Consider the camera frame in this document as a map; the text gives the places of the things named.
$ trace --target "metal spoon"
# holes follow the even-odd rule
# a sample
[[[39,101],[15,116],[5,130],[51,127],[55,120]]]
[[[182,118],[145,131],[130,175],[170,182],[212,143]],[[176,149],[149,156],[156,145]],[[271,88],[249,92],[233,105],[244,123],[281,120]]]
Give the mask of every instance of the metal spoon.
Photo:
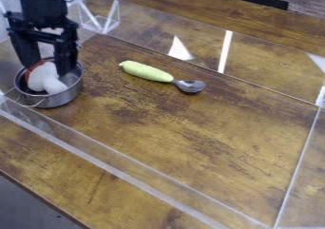
[[[205,87],[207,83],[204,81],[181,81],[177,80],[172,74],[166,73],[165,71],[157,69],[156,67],[150,67],[148,65],[144,65],[134,61],[125,61],[120,64],[124,67],[124,70],[152,81],[165,82],[165,83],[173,83],[177,85],[177,87],[184,90],[187,93],[197,93],[200,92]]]

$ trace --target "metal bowl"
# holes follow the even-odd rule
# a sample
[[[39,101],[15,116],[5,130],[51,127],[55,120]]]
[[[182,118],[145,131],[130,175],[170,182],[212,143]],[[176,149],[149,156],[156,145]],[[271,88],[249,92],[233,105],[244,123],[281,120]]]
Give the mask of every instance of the metal bowl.
[[[81,94],[84,87],[85,67],[81,63],[62,78],[69,89],[58,94],[50,95],[46,91],[33,91],[26,83],[27,68],[22,68],[15,77],[15,89],[21,93],[21,99],[25,100],[29,106],[39,108],[53,108],[70,103]]]

